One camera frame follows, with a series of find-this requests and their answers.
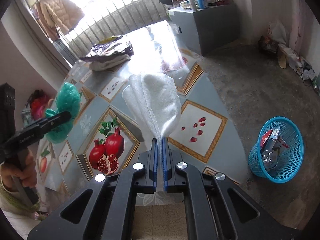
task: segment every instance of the human hand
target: human hand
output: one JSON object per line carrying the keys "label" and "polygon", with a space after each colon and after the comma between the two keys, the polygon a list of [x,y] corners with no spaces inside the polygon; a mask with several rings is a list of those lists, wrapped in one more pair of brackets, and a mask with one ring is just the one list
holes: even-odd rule
{"label": "human hand", "polygon": [[16,176],[21,180],[23,187],[35,187],[37,184],[36,162],[33,159],[32,152],[26,157],[26,167],[23,171],[18,169],[15,165],[4,163],[0,167],[0,174],[2,183],[8,191],[16,191],[12,176]]}

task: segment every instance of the blue plastic basket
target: blue plastic basket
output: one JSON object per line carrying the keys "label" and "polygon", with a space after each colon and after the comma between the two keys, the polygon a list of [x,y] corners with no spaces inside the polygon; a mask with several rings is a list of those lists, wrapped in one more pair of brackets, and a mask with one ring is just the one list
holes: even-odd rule
{"label": "blue plastic basket", "polygon": [[[289,149],[284,150],[279,155],[279,162],[276,168],[271,169],[268,173],[262,163],[260,141],[265,132],[275,127],[280,127],[279,135],[289,145]],[[297,174],[302,163],[303,152],[303,140],[298,127],[288,118],[277,116],[271,118],[262,127],[258,141],[249,154],[248,163],[253,174],[267,178],[275,183],[285,183]]]}

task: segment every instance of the triangular cutout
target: triangular cutout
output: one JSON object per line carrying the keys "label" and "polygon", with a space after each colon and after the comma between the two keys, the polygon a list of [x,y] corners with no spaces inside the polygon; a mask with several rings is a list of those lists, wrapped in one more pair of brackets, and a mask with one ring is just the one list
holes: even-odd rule
{"label": "triangular cutout", "polygon": [[228,194],[242,224],[258,216],[258,212],[252,206],[250,206],[249,203],[247,203],[241,196],[239,196],[239,194],[232,188],[228,189]]}
{"label": "triangular cutout", "polygon": [[85,192],[83,192],[61,212],[61,217],[74,224],[78,224],[90,200],[92,192],[92,189],[87,189]]}

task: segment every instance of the finger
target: finger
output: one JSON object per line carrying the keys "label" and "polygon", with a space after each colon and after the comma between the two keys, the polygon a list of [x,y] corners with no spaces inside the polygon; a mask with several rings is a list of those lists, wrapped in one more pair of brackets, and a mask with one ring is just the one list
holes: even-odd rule
{"label": "finger", "polygon": [[1,175],[2,176],[15,176],[15,177],[20,178],[23,175],[23,173],[15,165],[13,165],[11,163],[4,163],[1,166]]}
{"label": "finger", "polygon": [[37,173],[34,170],[32,175],[22,181],[23,187],[35,187],[37,185]]}
{"label": "finger", "polygon": [[29,164],[22,172],[22,175],[20,176],[20,179],[26,179],[30,177],[33,174],[33,171],[35,171],[36,162],[33,161],[31,164]]}
{"label": "finger", "polygon": [[32,152],[29,150],[29,153],[26,157],[26,165],[28,166],[29,164],[31,164],[34,161],[33,159],[33,155]]}

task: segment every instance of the patterned tablecloth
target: patterned tablecloth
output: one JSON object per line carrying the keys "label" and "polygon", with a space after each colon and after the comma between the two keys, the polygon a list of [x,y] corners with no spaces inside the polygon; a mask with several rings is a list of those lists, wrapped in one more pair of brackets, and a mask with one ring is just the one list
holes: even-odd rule
{"label": "patterned tablecloth", "polygon": [[[207,74],[192,53],[180,42],[177,33],[164,21],[129,33],[134,55],[130,61],[102,72],[92,72],[78,61],[65,82],[81,92],[81,109],[66,141],[53,145],[43,139],[38,148],[37,167],[49,150],[41,181],[45,187],[62,195],[72,195],[100,173],[94,159],[99,151],[95,141],[109,140],[117,151],[117,161],[110,160],[105,171],[121,172],[147,150],[141,131],[122,98],[128,77],[143,72],[166,73],[175,81],[181,102],[181,119],[169,137],[169,147],[182,153],[184,161],[201,172],[223,171],[238,183],[245,181],[247,162],[240,138],[227,110]],[[138,195],[137,204],[180,202],[180,194]]]}

